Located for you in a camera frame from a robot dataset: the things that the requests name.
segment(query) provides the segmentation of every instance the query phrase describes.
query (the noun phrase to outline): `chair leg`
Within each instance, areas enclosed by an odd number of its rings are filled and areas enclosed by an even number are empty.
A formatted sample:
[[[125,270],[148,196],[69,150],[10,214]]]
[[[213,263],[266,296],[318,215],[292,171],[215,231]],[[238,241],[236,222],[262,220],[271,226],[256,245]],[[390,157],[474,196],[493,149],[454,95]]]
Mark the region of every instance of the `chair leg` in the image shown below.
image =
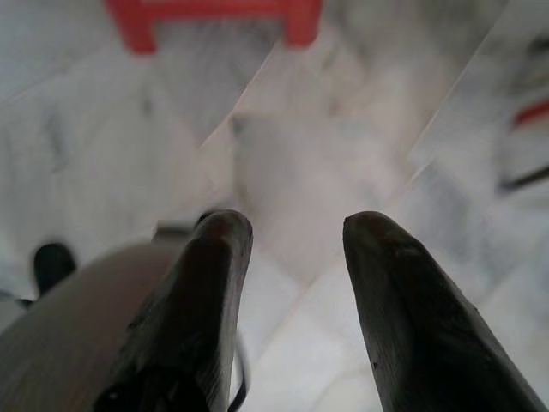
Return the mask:
[[[318,34],[322,0],[286,0],[286,42],[305,47]]]
[[[156,51],[152,23],[143,12],[140,0],[105,0],[126,46],[135,54]]]

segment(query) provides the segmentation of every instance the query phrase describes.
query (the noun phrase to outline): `marble floor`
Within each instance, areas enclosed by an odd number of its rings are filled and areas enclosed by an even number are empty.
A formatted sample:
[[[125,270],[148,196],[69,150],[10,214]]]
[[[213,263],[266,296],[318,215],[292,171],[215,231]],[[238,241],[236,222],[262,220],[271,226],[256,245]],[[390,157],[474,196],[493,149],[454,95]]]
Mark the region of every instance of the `marble floor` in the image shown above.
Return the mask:
[[[492,160],[506,79],[547,18],[532,0],[328,0],[307,50],[275,21],[186,22],[138,58],[99,2],[0,0],[0,290],[35,295],[45,239],[85,264],[157,221],[240,209],[243,410],[381,411],[341,226],[382,210],[549,404],[547,185],[500,197]]]

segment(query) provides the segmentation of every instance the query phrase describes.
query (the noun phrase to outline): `floor tile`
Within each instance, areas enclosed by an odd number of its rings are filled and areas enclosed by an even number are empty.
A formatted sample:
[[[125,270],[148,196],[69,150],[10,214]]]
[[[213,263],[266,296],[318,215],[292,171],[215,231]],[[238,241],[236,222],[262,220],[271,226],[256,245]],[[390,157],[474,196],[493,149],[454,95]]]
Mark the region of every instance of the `floor tile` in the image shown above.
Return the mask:
[[[549,405],[547,241],[480,307],[524,378]]]
[[[0,4],[0,101],[114,39],[100,2],[6,0]]]
[[[382,412],[371,370],[343,374],[333,382],[311,409],[314,412]]]
[[[297,310],[252,369],[243,411],[311,410],[351,361],[338,337],[307,311]]]
[[[438,105],[504,2],[328,1],[326,19],[367,68],[368,84],[342,114],[367,118],[403,150]]]
[[[291,314],[300,295],[299,285],[270,262],[256,242],[238,313],[238,330],[251,364],[255,364],[269,338]]]
[[[505,164],[504,156],[515,161],[523,150],[531,149],[516,146],[527,138],[519,142],[518,136],[510,136],[510,121],[528,102],[544,97],[546,90],[537,96],[517,95],[511,83],[529,42],[546,31],[548,15],[543,3],[510,2],[410,154],[417,165],[436,158],[485,215],[513,236],[515,248],[524,252],[549,233],[546,183],[511,196],[503,196],[498,185],[513,164]],[[510,139],[516,142],[510,145]],[[543,157],[544,148],[538,145],[534,154]]]
[[[278,26],[268,21],[161,28],[154,65],[199,143],[229,115],[278,37]]]
[[[199,207],[209,190],[194,135],[154,82],[98,119],[93,141],[67,179],[74,213],[109,240]]]
[[[236,112],[291,118],[335,114],[340,102],[306,69],[304,58],[277,44],[238,102]]]
[[[208,176],[193,133],[150,60],[119,45],[3,106],[0,144],[1,209],[35,223],[30,233],[55,235],[49,213],[59,209],[118,245],[175,210],[206,207]],[[48,202],[38,214],[44,222],[26,215]]]
[[[352,98],[371,79],[359,54],[350,47],[337,27],[326,19],[321,20],[315,42],[295,54],[341,102]]]
[[[234,130],[238,199],[266,251],[300,282],[342,256],[346,215],[380,208],[409,178],[360,122],[249,116]]]
[[[234,197],[234,156],[236,143],[228,118],[210,135],[198,149],[204,165],[215,203],[224,203]]]
[[[301,305],[321,319],[325,327],[343,338],[345,344],[363,361],[363,367],[370,367],[344,258],[327,268],[311,285]]]

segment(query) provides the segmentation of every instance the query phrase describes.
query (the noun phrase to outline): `black shoe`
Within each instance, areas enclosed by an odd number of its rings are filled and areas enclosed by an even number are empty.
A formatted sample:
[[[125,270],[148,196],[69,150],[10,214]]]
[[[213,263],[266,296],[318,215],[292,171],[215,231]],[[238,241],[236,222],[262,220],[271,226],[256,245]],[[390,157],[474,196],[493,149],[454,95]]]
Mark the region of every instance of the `black shoe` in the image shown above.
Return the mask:
[[[58,285],[76,270],[76,261],[70,249],[62,243],[41,246],[33,259],[34,279],[40,297]]]

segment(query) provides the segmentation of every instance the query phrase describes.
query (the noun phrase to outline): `red object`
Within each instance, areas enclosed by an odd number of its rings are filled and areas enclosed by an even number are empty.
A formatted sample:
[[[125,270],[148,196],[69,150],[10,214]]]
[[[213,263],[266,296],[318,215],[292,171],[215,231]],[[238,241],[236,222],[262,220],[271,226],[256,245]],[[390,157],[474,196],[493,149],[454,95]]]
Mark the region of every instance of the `red object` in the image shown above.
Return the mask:
[[[525,123],[532,122],[538,118],[549,115],[549,101],[542,101],[534,106],[519,112],[515,116],[515,127],[522,126]]]
[[[169,19],[275,17],[286,24],[289,45],[308,46],[317,36],[322,0],[105,0],[124,43],[137,54],[154,53],[153,24]]]

